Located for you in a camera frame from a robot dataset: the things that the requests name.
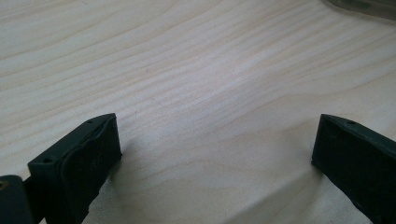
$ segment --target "wooden table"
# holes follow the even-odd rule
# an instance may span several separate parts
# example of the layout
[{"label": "wooden table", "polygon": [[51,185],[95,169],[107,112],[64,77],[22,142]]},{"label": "wooden table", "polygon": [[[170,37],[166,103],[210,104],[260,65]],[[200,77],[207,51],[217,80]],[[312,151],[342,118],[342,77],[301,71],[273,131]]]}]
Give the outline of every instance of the wooden table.
[{"label": "wooden table", "polygon": [[1,1],[0,76],[0,175],[117,114],[84,223],[370,223],[310,165],[318,119],[396,139],[396,22],[321,0]]}]

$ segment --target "table surface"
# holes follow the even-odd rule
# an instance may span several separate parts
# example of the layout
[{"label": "table surface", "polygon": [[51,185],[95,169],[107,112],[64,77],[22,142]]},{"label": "table surface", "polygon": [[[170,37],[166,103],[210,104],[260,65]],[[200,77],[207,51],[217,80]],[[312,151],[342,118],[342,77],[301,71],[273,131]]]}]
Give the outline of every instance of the table surface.
[{"label": "table surface", "polygon": [[1,1],[0,175],[114,112],[84,223],[370,223],[310,157],[323,113],[396,139],[395,27],[321,0]]}]

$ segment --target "light wood surface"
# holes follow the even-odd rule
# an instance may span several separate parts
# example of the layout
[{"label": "light wood surface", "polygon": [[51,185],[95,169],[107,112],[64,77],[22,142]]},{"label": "light wood surface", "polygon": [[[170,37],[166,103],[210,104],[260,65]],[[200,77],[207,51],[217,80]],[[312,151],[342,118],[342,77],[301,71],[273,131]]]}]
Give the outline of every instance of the light wood surface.
[{"label": "light wood surface", "polygon": [[0,75],[0,175],[117,114],[87,224],[370,223],[310,165],[318,119],[396,139],[396,22],[320,0],[5,0]]}]

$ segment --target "wood grain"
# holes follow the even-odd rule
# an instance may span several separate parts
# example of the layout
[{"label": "wood grain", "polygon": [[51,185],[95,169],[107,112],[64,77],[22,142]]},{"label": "wood grain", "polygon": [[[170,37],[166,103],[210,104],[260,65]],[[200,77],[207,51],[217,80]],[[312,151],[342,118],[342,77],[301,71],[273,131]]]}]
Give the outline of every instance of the wood grain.
[{"label": "wood grain", "polygon": [[321,113],[396,139],[395,27],[320,0],[1,1],[0,175],[115,112],[84,223],[370,223],[310,156]]}]

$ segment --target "screw hole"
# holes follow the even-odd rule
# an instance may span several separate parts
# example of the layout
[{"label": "screw hole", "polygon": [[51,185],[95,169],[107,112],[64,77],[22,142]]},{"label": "screw hole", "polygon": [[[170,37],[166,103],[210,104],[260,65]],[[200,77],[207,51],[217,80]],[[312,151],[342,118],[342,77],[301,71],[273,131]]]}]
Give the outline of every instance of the screw hole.
[{"label": "screw hole", "polygon": [[0,180],[0,190],[5,189],[8,186],[8,181]]},{"label": "screw hole", "polygon": [[44,163],[51,163],[53,162],[53,158],[46,158],[43,160]]}]

